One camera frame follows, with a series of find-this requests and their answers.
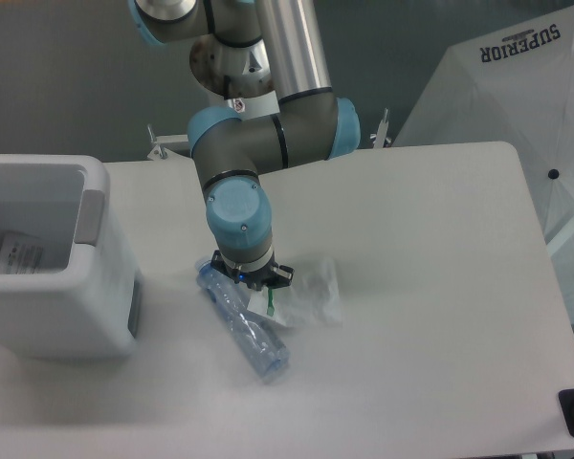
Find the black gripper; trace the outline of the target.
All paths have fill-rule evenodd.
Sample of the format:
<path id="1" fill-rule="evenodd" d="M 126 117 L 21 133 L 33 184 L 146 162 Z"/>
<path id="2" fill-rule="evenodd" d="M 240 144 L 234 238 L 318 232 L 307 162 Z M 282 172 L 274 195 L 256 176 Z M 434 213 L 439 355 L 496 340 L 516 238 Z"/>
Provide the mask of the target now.
<path id="1" fill-rule="evenodd" d="M 290 287 L 295 273 L 289 266 L 278 265 L 273 255 L 267 263 L 256 270 L 247 272 L 243 268 L 237 269 L 234 264 L 229 264 L 229 260 L 220 250 L 213 252 L 210 265 L 234 283 L 244 283 L 252 290 L 261 290 L 263 287 L 269 289 Z"/>

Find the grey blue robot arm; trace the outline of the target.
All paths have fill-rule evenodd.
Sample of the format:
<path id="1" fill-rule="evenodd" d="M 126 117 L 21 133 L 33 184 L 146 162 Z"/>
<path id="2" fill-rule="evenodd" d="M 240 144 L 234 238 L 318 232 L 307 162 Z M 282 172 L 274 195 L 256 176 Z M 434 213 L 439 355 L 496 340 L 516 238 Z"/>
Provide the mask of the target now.
<path id="1" fill-rule="evenodd" d="M 310 1 L 133 1 L 141 35 L 193 40 L 189 66 L 222 98 L 188 123 L 188 148 L 217 250 L 211 265 L 253 290 L 283 288 L 263 174 L 353 152 L 353 103 L 334 94 Z"/>

